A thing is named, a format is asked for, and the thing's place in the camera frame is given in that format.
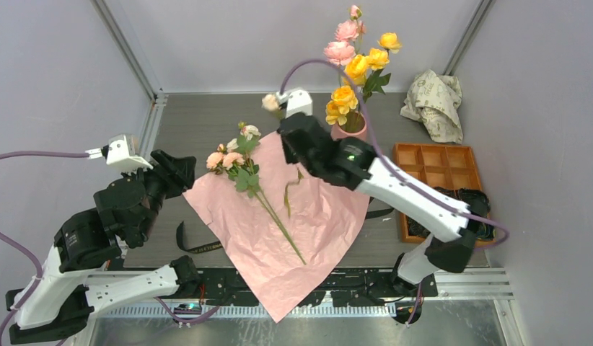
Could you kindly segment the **rolled black ribbon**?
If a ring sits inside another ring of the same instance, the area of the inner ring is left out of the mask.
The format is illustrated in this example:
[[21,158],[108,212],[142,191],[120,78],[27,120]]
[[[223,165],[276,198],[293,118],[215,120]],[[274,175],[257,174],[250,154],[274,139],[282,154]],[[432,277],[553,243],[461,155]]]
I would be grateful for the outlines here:
[[468,204],[471,213],[478,216],[487,216],[491,211],[491,204],[488,196],[474,189],[462,188],[456,191],[457,199]]
[[408,236],[414,236],[425,239],[429,236],[430,232],[428,229],[423,227],[421,224],[416,222],[414,219],[406,216],[406,232]]
[[487,223],[476,221],[476,238],[480,241],[493,241],[495,239],[495,228]]

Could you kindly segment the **pink cylindrical vase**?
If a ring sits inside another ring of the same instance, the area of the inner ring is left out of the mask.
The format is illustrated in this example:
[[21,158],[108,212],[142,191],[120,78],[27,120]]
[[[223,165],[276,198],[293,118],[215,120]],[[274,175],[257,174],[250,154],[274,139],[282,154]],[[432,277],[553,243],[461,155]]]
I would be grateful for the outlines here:
[[360,112],[351,112],[340,117],[331,127],[331,137],[335,140],[354,137],[366,141],[367,135],[367,122]]

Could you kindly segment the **orange compartment tray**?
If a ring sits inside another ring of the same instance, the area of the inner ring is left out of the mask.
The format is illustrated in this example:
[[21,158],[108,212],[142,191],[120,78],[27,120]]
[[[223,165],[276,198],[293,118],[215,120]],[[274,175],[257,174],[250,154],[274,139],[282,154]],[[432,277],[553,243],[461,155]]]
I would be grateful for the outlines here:
[[[468,146],[395,143],[391,157],[403,171],[455,199],[458,189],[467,188],[483,192],[473,150]],[[421,243],[423,238],[407,235],[406,215],[400,212],[397,214],[400,240],[412,244]],[[484,247],[494,243],[497,238],[499,236],[495,231],[493,241],[477,240],[475,245]]]

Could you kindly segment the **pink rose stem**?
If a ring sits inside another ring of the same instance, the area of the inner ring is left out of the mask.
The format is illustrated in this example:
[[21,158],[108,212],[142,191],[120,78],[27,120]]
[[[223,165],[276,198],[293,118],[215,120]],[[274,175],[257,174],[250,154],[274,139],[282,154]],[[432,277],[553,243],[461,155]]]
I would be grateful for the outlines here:
[[358,86],[365,84],[368,69],[365,55],[361,50],[363,37],[366,34],[366,25],[361,17],[360,7],[352,5],[349,9],[349,19],[338,24],[334,41],[329,42],[323,50],[328,62],[344,67],[346,73]]

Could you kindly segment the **rolled black ribbon back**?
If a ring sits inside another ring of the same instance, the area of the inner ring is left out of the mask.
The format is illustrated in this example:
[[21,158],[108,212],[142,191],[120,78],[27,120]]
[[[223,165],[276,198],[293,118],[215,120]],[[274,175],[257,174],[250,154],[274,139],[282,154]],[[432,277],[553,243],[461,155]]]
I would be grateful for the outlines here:
[[468,204],[471,213],[478,216],[487,216],[491,211],[491,204],[488,196],[474,189],[462,188],[456,191],[457,199]]

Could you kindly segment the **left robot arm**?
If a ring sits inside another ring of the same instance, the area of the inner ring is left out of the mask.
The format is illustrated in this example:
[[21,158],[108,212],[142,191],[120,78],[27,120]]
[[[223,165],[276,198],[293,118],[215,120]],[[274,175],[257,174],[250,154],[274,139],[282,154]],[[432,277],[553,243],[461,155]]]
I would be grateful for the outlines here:
[[74,214],[57,231],[27,287],[7,292],[9,318],[2,330],[13,345],[64,340],[119,306],[148,298],[190,298],[199,292],[201,278],[189,256],[122,281],[88,282],[124,249],[142,247],[164,201],[194,185],[194,157],[175,158],[161,150],[151,157],[96,192],[94,207]]

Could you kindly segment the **rolled black ribbon front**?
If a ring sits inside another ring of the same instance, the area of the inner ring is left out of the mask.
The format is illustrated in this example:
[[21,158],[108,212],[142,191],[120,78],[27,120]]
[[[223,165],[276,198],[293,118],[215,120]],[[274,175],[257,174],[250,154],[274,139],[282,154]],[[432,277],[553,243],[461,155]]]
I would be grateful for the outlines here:
[[476,221],[476,238],[480,241],[493,241],[495,239],[495,228],[487,223]]

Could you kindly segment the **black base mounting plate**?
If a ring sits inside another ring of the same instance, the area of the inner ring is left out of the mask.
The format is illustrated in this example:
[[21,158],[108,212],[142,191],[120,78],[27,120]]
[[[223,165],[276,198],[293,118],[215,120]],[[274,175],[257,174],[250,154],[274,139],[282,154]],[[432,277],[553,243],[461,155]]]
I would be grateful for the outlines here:
[[[196,285],[184,296],[174,293],[166,299],[191,299],[196,303],[228,306],[257,306],[255,297],[245,280],[236,269],[204,268],[198,271]],[[334,307],[380,306],[383,301],[406,302],[416,297],[417,289],[407,291],[399,287],[390,268],[338,268],[298,306],[319,306],[329,293]]]

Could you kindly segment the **small cream rose stem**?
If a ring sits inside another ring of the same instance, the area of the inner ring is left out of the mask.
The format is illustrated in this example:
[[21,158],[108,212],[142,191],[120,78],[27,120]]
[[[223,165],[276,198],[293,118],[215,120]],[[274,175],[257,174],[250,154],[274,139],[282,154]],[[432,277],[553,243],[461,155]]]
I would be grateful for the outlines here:
[[[284,114],[280,108],[280,104],[278,102],[278,97],[274,94],[267,94],[262,98],[262,108],[267,110],[271,113],[275,118],[278,120],[282,120],[284,118]],[[286,183],[284,188],[284,206],[286,208],[288,218],[291,218],[291,203],[289,198],[289,190],[292,186],[298,186],[300,182],[304,179],[304,175],[300,171],[297,170],[297,178],[293,179]]]

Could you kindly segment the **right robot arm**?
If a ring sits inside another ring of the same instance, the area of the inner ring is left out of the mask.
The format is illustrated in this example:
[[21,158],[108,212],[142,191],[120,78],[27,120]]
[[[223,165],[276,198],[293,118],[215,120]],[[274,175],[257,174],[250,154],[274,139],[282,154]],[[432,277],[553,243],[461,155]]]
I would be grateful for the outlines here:
[[483,220],[467,203],[407,174],[359,138],[333,139],[302,112],[281,120],[277,132],[287,163],[300,163],[330,185],[378,199],[429,231],[424,242],[397,259],[390,282],[398,295],[409,296],[439,270],[461,273],[467,267]]

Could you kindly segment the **peach rose spray stem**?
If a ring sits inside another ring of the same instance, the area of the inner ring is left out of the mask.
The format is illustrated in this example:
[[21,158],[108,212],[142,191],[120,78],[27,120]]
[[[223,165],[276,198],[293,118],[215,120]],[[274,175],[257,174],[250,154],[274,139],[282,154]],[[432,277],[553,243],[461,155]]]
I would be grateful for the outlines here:
[[250,199],[257,200],[277,225],[302,264],[306,261],[294,243],[283,221],[271,205],[260,183],[260,166],[252,155],[260,145],[261,132],[255,125],[246,122],[238,124],[239,135],[227,144],[219,144],[215,152],[206,159],[206,168],[215,175],[225,175],[234,183],[237,192],[243,192]]

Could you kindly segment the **rolled black ribbon left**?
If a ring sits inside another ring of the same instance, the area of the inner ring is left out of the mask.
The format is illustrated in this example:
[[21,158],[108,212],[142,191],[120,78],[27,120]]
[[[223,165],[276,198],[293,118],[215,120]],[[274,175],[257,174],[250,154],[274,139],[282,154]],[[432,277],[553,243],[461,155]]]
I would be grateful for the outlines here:
[[425,239],[429,236],[430,232],[428,229],[423,227],[421,224],[416,222],[414,219],[406,216],[406,232],[408,236],[414,236]]

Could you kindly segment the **purple flower bouquet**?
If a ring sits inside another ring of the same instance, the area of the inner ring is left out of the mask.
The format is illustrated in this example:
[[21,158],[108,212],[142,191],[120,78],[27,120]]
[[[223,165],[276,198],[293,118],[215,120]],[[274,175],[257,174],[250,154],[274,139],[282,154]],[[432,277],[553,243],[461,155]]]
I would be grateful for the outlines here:
[[185,200],[218,238],[272,320],[280,322],[331,273],[363,226],[369,198],[287,164],[278,134],[253,154],[262,193],[227,177],[198,178]]

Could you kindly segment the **yellow flower stem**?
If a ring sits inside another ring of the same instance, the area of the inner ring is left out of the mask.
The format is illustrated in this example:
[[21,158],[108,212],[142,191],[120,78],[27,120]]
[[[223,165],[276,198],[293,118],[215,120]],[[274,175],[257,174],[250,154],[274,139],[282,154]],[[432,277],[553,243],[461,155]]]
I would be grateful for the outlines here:
[[327,60],[343,68],[356,85],[353,89],[347,79],[340,77],[340,86],[331,93],[325,106],[326,122],[348,134],[360,133],[366,127],[361,115],[362,103],[357,100],[356,93],[360,92],[364,101],[374,93],[384,94],[383,87],[389,84],[391,78],[390,73],[385,73],[390,54],[398,53],[402,48],[398,35],[386,32],[379,37],[376,48],[361,53],[358,44],[363,33],[363,28],[345,22],[335,31],[334,41],[324,49]]

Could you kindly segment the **crumpled printed paper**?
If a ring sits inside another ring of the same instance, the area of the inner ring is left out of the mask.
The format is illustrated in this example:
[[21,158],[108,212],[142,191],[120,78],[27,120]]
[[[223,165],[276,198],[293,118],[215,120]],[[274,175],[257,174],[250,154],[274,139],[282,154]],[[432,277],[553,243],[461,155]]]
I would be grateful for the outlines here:
[[413,80],[400,115],[422,123],[434,142],[461,144],[464,138],[458,115],[461,104],[459,79],[428,69]]

